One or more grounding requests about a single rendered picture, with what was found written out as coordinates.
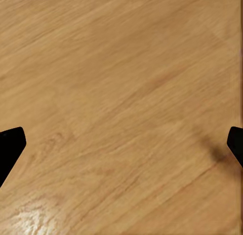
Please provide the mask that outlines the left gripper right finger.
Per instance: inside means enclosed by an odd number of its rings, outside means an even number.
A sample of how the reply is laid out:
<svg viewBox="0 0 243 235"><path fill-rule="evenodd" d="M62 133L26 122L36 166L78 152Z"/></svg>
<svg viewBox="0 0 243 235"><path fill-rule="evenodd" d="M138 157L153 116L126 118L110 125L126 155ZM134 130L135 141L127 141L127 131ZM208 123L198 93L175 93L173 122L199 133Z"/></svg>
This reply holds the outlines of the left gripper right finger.
<svg viewBox="0 0 243 235"><path fill-rule="evenodd" d="M243 167L243 129L238 127L231 127L228 138L227 145L240 162Z"/></svg>

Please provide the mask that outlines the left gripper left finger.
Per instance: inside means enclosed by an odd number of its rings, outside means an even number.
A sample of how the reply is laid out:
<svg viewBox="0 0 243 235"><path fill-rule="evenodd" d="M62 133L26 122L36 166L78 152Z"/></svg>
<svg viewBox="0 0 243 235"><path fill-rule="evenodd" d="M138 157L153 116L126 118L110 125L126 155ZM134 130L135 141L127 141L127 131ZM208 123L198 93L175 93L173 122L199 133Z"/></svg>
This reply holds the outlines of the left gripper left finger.
<svg viewBox="0 0 243 235"><path fill-rule="evenodd" d="M0 132L0 187L26 146L22 127Z"/></svg>

